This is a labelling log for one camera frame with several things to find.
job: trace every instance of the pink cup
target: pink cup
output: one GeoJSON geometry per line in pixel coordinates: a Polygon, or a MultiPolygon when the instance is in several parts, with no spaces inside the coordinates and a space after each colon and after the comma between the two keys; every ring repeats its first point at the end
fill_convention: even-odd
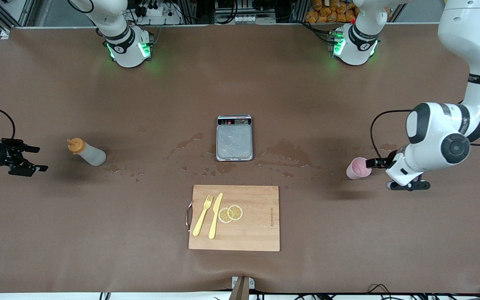
{"type": "Polygon", "coordinates": [[[365,158],[358,157],[351,161],[345,173],[351,179],[361,179],[371,174],[372,169],[366,167],[365,158]]]}

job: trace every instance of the brown table mat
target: brown table mat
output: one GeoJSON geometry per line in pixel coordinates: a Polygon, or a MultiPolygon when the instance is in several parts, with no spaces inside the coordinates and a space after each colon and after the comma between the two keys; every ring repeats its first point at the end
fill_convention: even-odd
{"type": "MultiPolygon", "coordinates": [[[[426,173],[429,191],[388,191],[379,170],[345,177],[352,158],[373,156],[376,114],[463,98],[468,68],[436,30],[387,26],[351,67],[300,26],[165,28],[133,69],[92,29],[12,30],[0,108],[42,148],[26,157],[50,168],[0,167],[0,292],[215,290],[234,275],[266,292],[480,292],[480,148],[426,173]],[[217,163],[215,118],[246,113],[255,160],[217,163]],[[73,137],[105,150],[105,165],[72,155],[73,137]],[[280,186],[281,251],[188,250],[194,184],[280,186]]],[[[381,148],[407,143],[405,117],[379,119],[381,148]]]]}

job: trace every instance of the lemon slice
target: lemon slice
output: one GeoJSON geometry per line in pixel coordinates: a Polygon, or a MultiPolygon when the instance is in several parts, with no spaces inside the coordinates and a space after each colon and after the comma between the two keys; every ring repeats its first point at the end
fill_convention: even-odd
{"type": "Polygon", "coordinates": [[[229,218],[229,215],[227,214],[227,211],[229,210],[228,207],[225,207],[225,208],[222,208],[220,209],[220,211],[217,213],[217,217],[218,219],[220,219],[220,221],[222,223],[230,223],[232,220],[231,218],[229,218]]]}
{"type": "Polygon", "coordinates": [[[231,205],[229,209],[227,209],[227,215],[229,215],[229,218],[231,218],[231,220],[238,221],[244,215],[244,211],[238,205],[231,205]]]}

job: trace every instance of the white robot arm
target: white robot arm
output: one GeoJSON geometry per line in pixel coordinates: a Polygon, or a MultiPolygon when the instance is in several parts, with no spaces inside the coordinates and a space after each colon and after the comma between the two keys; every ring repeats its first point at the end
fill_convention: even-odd
{"type": "Polygon", "coordinates": [[[411,0],[353,0],[360,13],[354,24],[336,29],[343,32],[344,42],[335,49],[335,56],[353,66],[365,63],[373,55],[379,33],[388,20],[385,7],[408,2],[411,0]]]}
{"type": "Polygon", "coordinates": [[[470,153],[470,143],[480,138],[480,0],[449,0],[438,37],[468,63],[468,85],[459,104],[425,102],[408,114],[410,144],[384,163],[386,173],[399,186],[411,185],[426,171],[461,163],[470,153]]]}
{"type": "Polygon", "coordinates": [[[127,0],[68,0],[68,3],[99,28],[110,56],[120,66],[136,67],[151,58],[153,36],[127,23],[123,17],[127,0]]]}

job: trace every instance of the wooden cutting board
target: wooden cutting board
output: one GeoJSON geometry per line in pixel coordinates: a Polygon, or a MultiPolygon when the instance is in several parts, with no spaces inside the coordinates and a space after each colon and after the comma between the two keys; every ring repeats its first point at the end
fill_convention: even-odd
{"type": "Polygon", "coordinates": [[[201,232],[190,232],[189,249],[279,251],[279,187],[251,185],[194,185],[192,194],[192,228],[196,226],[208,194],[214,196],[201,232]],[[212,208],[219,193],[223,193],[220,209],[231,205],[242,207],[244,215],[227,224],[217,220],[216,237],[208,238],[214,217],[212,208]]]}

